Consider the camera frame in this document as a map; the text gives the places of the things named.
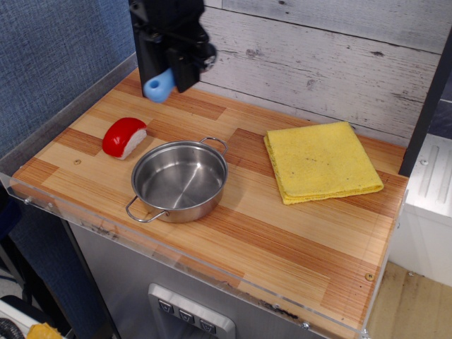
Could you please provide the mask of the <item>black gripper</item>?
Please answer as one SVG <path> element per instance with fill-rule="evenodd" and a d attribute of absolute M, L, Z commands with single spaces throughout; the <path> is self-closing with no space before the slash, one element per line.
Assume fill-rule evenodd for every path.
<path fill-rule="evenodd" d="M 199 82 L 200 72 L 213 67 L 215 47 L 200 23 L 203 1 L 130 1 L 129 12 L 142 83 L 170 68 L 177 90 Z"/>

